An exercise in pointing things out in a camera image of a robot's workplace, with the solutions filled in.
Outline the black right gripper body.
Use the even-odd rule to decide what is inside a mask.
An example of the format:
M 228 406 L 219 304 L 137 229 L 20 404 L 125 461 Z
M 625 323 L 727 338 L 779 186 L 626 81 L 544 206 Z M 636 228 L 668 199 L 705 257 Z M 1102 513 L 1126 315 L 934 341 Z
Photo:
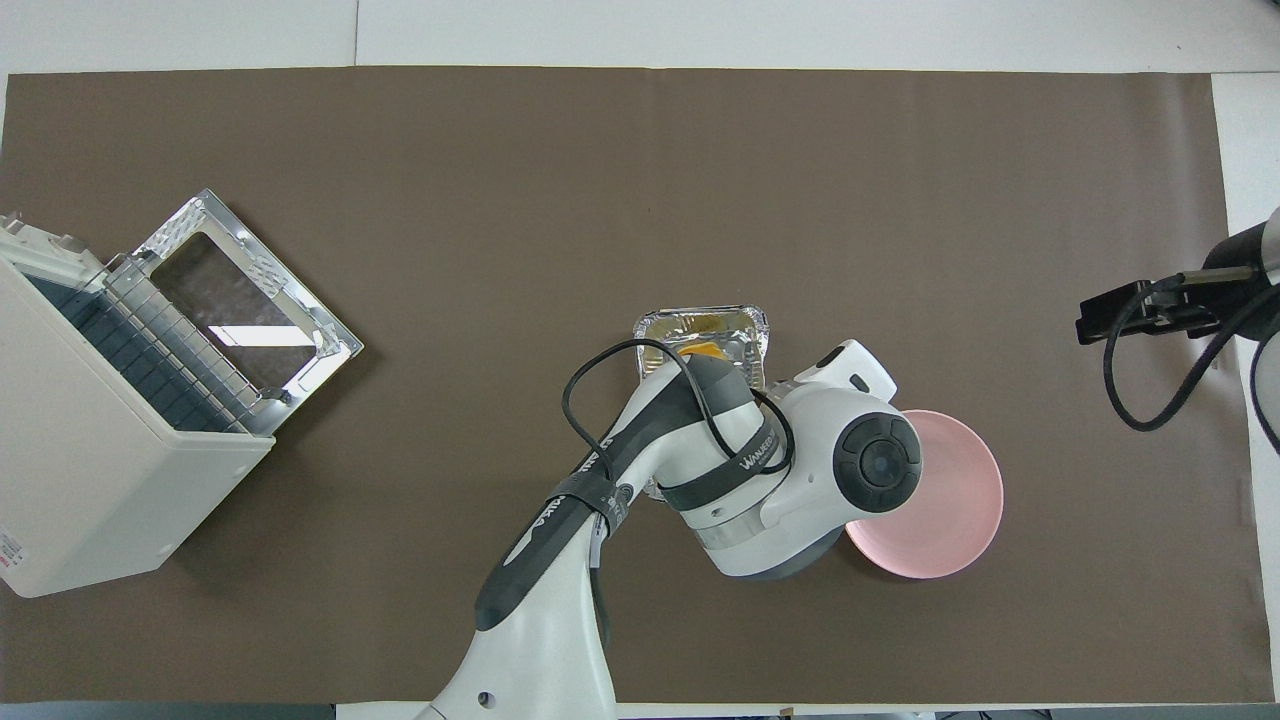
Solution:
M 1190 340 L 1207 337 L 1225 323 L 1222 296 L 1216 284 L 1178 284 L 1174 277 L 1155 281 L 1140 305 L 1142 334 L 1185 332 Z

